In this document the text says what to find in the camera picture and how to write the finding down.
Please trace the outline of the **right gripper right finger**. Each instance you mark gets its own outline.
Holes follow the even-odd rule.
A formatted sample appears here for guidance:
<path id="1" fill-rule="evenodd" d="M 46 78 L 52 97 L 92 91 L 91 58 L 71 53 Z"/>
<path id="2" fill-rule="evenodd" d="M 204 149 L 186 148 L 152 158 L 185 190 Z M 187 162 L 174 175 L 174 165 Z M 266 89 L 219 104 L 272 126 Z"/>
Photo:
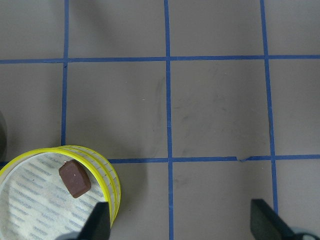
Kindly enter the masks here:
<path id="1" fill-rule="evenodd" d="M 250 231 L 255 240 L 296 240 L 296 234 L 263 199 L 250 202 Z"/>

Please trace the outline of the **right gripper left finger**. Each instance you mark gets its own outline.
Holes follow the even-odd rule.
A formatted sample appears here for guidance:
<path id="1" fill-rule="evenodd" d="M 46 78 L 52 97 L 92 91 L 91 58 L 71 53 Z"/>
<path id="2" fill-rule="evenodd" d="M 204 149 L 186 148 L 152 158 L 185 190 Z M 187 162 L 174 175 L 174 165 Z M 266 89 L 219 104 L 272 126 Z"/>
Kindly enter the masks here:
<path id="1" fill-rule="evenodd" d="M 78 240 L 108 240 L 111 234 L 111 220 L 108 202 L 98 202 L 85 225 Z"/>

